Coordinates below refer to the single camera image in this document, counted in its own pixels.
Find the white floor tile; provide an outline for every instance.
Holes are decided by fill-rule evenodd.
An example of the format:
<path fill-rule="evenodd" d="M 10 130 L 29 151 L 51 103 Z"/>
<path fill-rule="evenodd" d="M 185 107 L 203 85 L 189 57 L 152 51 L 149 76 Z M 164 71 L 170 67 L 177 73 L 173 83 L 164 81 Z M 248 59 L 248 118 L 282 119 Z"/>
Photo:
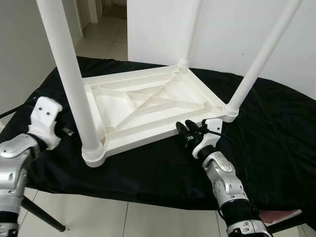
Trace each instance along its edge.
<path fill-rule="evenodd" d="M 36 189 L 25 188 L 24 190 L 24 196 L 26 196 L 29 200 L 32 200 L 32 201 L 35 198 L 36 193 L 37 193 Z M 23 222 L 24 217 L 26 216 L 26 213 L 27 213 L 27 210 L 21 207 L 19 218 L 18 218 L 19 224 Z"/>
<path fill-rule="evenodd" d="M 122 237 L 127 202 L 38 192 L 34 202 L 66 225 L 60 233 L 30 212 L 19 237 Z"/>
<path fill-rule="evenodd" d="M 316 232 L 311 227 L 306 224 L 303 224 L 302 227 L 304 229 L 306 237 L 316 237 Z"/>
<path fill-rule="evenodd" d="M 114 42 L 106 58 L 108 59 L 113 58 L 119 61 L 126 61 L 127 60 L 127 43 Z"/>
<path fill-rule="evenodd" d="M 217 217 L 217 221 L 218 221 L 218 228 L 219 228 L 219 233 L 221 235 L 221 237 L 227 237 L 226 234 L 226 223 L 225 221 L 222 219 L 222 217 L 216 212 L 216 217 Z"/>
<path fill-rule="evenodd" d="M 218 237 L 214 211 L 128 204 L 124 237 Z"/>
<path fill-rule="evenodd" d="M 87 40 L 114 41 L 124 24 L 126 24 L 126 20 L 103 17 L 98 24 L 91 23 L 84 29 L 84 38 Z"/>
<path fill-rule="evenodd" d="M 127 29 L 120 29 L 115 42 L 127 43 Z"/>
<path fill-rule="evenodd" d="M 103 59 L 108 55 L 111 46 L 111 41 L 85 39 L 76 45 L 76 55 Z"/>
<path fill-rule="evenodd" d="M 296 226 L 273 234 L 274 237 L 305 237 L 302 226 Z"/>
<path fill-rule="evenodd" d="M 121 29 L 123 29 L 123 30 L 127 30 L 127 21 L 126 21 L 126 23 L 125 24 L 123 24 L 122 25 L 122 28 Z"/>

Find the metal tube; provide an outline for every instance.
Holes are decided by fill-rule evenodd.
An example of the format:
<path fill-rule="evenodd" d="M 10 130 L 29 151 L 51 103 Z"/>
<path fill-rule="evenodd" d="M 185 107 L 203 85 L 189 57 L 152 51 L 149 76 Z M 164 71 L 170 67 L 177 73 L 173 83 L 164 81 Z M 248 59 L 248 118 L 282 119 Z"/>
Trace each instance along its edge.
<path fill-rule="evenodd" d="M 82 141 L 82 156 L 90 165 L 89 160 L 101 159 L 103 146 L 92 120 L 63 4 L 61 0 L 37 0 L 37 4 Z"/>
<path fill-rule="evenodd" d="M 291 0 L 286 6 L 278 22 L 274 26 L 273 30 L 270 32 L 257 57 L 252 62 L 242 82 L 232 96 L 230 102 L 226 105 L 225 110 L 229 115 L 238 114 L 239 107 L 251 90 L 252 86 L 259 76 L 259 73 L 265 66 L 273 50 L 277 46 L 277 43 L 279 42 L 286 28 L 293 19 L 301 2 L 302 0 Z"/>
<path fill-rule="evenodd" d="M 28 210 L 30 213 L 34 214 L 35 216 L 39 217 L 41 220 L 45 221 L 50 226 L 54 227 L 55 229 L 59 230 L 60 232 L 64 232 L 66 227 L 50 216 L 47 212 L 29 200 L 27 197 L 23 196 L 21 206 Z"/>

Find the black table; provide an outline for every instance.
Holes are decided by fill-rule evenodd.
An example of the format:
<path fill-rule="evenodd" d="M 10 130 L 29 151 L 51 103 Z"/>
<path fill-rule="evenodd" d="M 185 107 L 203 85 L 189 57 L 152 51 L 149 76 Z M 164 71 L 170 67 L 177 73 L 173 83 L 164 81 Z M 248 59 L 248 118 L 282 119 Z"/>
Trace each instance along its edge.
<path fill-rule="evenodd" d="M 83 77 L 160 67 L 160 65 L 78 58 Z M 240 76 L 192 69 L 215 94 L 228 103 Z M 71 110 L 54 69 L 16 112 L 0 142 L 27 132 L 32 98 L 47 96 L 63 105 L 57 127 L 74 135 L 32 163 L 27 186 L 51 193 L 183 208 L 217 209 L 210 182 L 200 163 L 177 136 L 108 157 L 98 168 L 81 157 L 81 141 Z M 307 222 L 316 210 L 316 101 L 267 79 L 258 79 L 242 104 L 239 116 L 223 124 L 223 133 L 238 149 L 220 139 L 217 148 L 237 170 L 249 199 L 261 210 L 301 209 Z"/>

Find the doorway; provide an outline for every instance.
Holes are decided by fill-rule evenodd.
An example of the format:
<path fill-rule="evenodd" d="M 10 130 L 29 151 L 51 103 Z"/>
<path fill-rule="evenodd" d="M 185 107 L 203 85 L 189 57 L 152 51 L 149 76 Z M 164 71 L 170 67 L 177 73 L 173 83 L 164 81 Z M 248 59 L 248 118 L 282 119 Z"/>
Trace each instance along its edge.
<path fill-rule="evenodd" d="M 126 0 L 76 1 L 83 29 L 83 40 L 75 46 L 77 56 L 126 61 Z"/>

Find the white wall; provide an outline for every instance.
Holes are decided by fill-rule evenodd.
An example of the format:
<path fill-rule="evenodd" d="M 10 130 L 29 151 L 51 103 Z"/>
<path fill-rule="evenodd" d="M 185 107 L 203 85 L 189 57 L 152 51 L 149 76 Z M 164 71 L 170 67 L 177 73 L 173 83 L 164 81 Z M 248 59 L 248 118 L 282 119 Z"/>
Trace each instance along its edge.
<path fill-rule="evenodd" d="M 203 0 L 191 67 L 244 75 L 288 0 Z M 178 62 L 192 0 L 129 0 L 128 59 Z M 261 77 L 316 99 L 316 1 L 304 0 Z"/>
<path fill-rule="evenodd" d="M 73 40 L 79 37 L 71 1 L 63 0 Z M 35 0 L 2 0 L 0 113 L 22 104 L 55 67 Z"/>
<path fill-rule="evenodd" d="M 88 8 L 91 23 L 98 23 L 102 16 L 101 0 L 88 0 Z"/>
<path fill-rule="evenodd" d="M 82 29 L 90 23 L 89 5 L 87 0 L 75 0 L 78 10 L 79 22 Z"/>
<path fill-rule="evenodd" d="M 64 5 L 64 11 L 70 29 L 71 38 L 73 40 L 73 43 L 76 44 L 82 37 L 79 15 L 76 8 L 76 1 L 62 0 L 62 2 Z"/>

